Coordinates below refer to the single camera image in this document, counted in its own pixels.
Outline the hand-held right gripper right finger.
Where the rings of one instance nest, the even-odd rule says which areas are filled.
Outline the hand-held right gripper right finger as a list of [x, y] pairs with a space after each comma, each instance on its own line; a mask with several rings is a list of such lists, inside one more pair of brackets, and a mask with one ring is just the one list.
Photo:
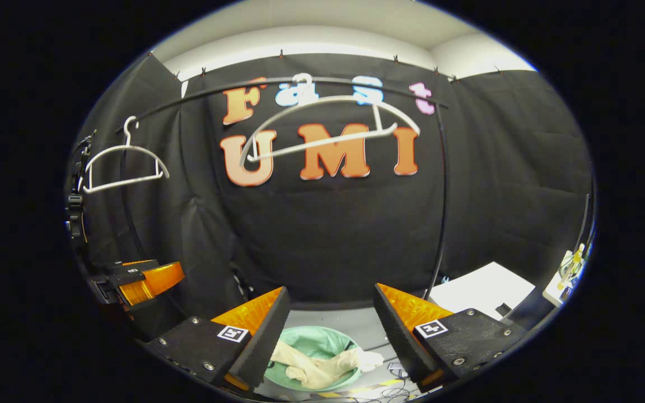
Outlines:
[[471, 377], [527, 334], [475, 308], [453, 313], [381, 283], [375, 285], [373, 306], [404, 371], [421, 392]]

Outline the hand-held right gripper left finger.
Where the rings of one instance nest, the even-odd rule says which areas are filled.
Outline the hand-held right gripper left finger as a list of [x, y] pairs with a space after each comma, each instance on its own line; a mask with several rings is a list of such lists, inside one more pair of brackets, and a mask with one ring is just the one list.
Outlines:
[[143, 347], [204, 385], [253, 392], [289, 312], [289, 291], [279, 287], [216, 318], [187, 318]]

